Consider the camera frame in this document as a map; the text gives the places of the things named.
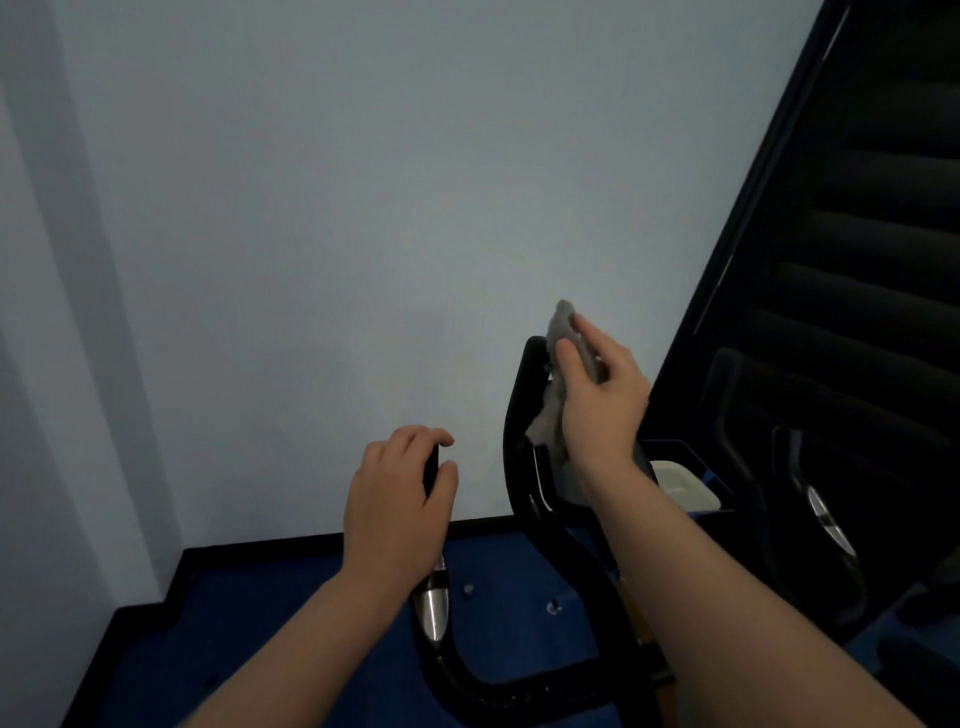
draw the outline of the bare arm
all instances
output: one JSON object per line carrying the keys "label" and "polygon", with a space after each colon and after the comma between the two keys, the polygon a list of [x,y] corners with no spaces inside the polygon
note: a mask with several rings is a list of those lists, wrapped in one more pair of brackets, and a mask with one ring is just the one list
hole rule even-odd
{"label": "bare arm", "polygon": [[916,726],[805,617],[736,563],[634,465],[649,392],[630,352],[577,317],[611,368],[589,381],[572,344],[564,436],[631,595],[698,713],[722,726]]}
{"label": "bare arm", "polygon": [[364,453],[344,515],[344,566],[213,693],[185,728],[315,728],[390,627],[444,545],[457,468],[444,463],[433,494],[423,465],[444,430],[403,427]]}

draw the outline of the hand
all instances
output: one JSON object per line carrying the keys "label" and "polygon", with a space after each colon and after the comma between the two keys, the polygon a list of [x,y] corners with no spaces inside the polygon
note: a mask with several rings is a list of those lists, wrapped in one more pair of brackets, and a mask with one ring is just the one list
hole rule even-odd
{"label": "hand", "polygon": [[457,464],[448,460],[426,497],[423,466],[435,445],[449,447],[453,437],[444,429],[401,427],[388,442],[367,445],[350,483],[341,574],[396,610],[437,563],[457,495]]}
{"label": "hand", "polygon": [[566,383],[564,439],[570,460],[589,491],[597,482],[606,482],[607,473],[633,465],[634,441],[647,408],[650,382],[629,349],[580,314],[574,317],[573,327],[610,370],[610,379],[594,384],[573,343],[566,339],[557,342],[557,359]]}

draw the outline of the forearm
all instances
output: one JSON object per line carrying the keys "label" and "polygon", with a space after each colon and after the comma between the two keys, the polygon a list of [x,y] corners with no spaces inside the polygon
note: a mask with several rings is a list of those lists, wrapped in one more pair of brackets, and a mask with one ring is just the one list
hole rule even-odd
{"label": "forearm", "polygon": [[918,724],[639,470],[599,479],[593,505],[631,594],[711,724]]}
{"label": "forearm", "polygon": [[337,574],[184,725],[315,728],[399,604]]}

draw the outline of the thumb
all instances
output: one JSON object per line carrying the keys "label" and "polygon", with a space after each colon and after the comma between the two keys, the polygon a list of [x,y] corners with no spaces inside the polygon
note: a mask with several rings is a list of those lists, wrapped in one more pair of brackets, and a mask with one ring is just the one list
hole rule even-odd
{"label": "thumb", "polygon": [[568,391],[573,392],[586,384],[591,384],[587,370],[584,369],[584,362],[580,358],[580,352],[569,339],[561,339],[557,342],[557,363],[560,365],[560,371],[564,373]]}
{"label": "thumb", "polygon": [[447,460],[437,471],[437,479],[433,484],[433,492],[426,501],[424,508],[431,520],[440,522],[446,527],[453,514],[453,500],[457,497],[457,485],[460,483],[460,472],[457,464]]}

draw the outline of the right arm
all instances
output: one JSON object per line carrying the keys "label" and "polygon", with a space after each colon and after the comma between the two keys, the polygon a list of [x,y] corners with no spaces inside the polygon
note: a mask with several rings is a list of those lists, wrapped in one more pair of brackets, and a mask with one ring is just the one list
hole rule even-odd
{"label": "right arm", "polygon": [[697,714],[722,726],[920,722],[803,615],[734,561],[636,467],[650,385],[630,352],[577,316],[611,371],[593,384],[574,346],[564,437],[631,596]]}

